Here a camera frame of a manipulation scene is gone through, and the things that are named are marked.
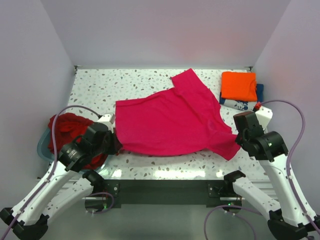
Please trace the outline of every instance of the pink t-shirt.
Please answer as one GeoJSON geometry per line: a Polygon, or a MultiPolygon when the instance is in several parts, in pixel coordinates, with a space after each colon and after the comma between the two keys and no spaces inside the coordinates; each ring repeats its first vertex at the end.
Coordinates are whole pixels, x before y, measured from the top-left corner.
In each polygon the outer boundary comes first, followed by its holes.
{"type": "Polygon", "coordinates": [[[123,148],[154,156],[209,149],[226,160],[233,158],[240,146],[213,93],[192,69],[171,79],[171,89],[116,102],[116,135],[123,148]]]}

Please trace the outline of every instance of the blue cloth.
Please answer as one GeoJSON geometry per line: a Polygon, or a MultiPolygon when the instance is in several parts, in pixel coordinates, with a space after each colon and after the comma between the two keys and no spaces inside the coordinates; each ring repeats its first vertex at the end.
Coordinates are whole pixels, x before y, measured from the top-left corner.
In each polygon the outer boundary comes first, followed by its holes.
{"type": "MultiPolygon", "coordinates": [[[[256,92],[257,101],[262,103],[264,101],[264,85],[257,84],[255,92],[256,92]]],[[[220,92],[220,97],[219,97],[219,103],[221,105],[226,106],[226,107],[244,110],[244,111],[253,110],[255,105],[257,104],[256,101],[236,101],[236,100],[225,99],[225,98],[221,97],[221,92],[220,92]]]]}

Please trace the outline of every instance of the folded fabric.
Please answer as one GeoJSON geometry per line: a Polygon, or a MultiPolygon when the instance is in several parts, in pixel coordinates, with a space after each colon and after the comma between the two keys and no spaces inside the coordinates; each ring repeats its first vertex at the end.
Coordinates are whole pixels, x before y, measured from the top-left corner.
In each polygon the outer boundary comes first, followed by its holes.
{"type": "Polygon", "coordinates": [[[221,96],[224,99],[256,102],[256,74],[254,72],[225,71],[221,76],[221,96]]]}
{"type": "MultiPolygon", "coordinates": [[[[262,103],[264,101],[264,85],[257,84],[255,93],[256,93],[257,101],[262,103]]],[[[256,101],[236,101],[231,99],[225,99],[221,96],[221,92],[219,97],[219,103],[229,108],[244,110],[244,111],[252,111],[255,105],[257,104],[256,101]]]]}
{"type": "MultiPolygon", "coordinates": [[[[48,148],[51,153],[54,153],[54,144],[52,141],[52,124],[55,115],[50,118],[48,127],[51,130],[51,138],[48,148]]],[[[55,142],[57,151],[60,152],[61,148],[68,143],[71,143],[77,136],[83,135],[87,127],[94,122],[82,116],[77,116],[74,113],[65,113],[58,116],[55,122],[55,142]]],[[[100,154],[92,159],[91,163],[84,166],[83,169],[95,170],[106,161],[107,154],[100,154]]]]}
{"type": "Polygon", "coordinates": [[[171,80],[171,89],[116,102],[115,129],[123,148],[153,156],[209,149],[230,160],[240,146],[213,93],[192,69],[171,80]]]}

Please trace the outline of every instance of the t-shirt sleeve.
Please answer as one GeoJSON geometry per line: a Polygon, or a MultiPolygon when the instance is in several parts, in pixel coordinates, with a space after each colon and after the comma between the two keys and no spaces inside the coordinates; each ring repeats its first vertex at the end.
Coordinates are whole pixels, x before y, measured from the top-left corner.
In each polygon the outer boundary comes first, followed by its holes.
{"type": "Polygon", "coordinates": [[[171,80],[174,87],[180,91],[194,92],[209,90],[191,68],[176,76],[171,77],[171,80]]]}

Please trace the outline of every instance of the red cloth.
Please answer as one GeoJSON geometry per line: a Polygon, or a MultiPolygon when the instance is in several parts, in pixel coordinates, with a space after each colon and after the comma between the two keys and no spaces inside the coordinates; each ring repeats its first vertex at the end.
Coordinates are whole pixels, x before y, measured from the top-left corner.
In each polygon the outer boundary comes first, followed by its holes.
{"type": "MultiPolygon", "coordinates": [[[[54,153],[54,144],[52,141],[52,124],[54,122],[55,115],[50,118],[48,127],[51,130],[51,138],[48,148],[51,153],[54,153]]],[[[77,136],[83,135],[87,127],[94,122],[90,119],[84,118],[82,116],[77,116],[73,113],[65,113],[58,116],[55,123],[55,140],[57,151],[60,152],[61,148],[68,143],[71,143],[77,136]]],[[[92,159],[91,163],[84,166],[83,169],[95,170],[104,164],[108,155],[100,154],[92,159]]]]}
{"type": "Polygon", "coordinates": [[[209,149],[230,160],[240,149],[220,116],[220,104],[192,69],[174,88],[116,102],[116,135],[128,151],[176,156],[209,149]]]}

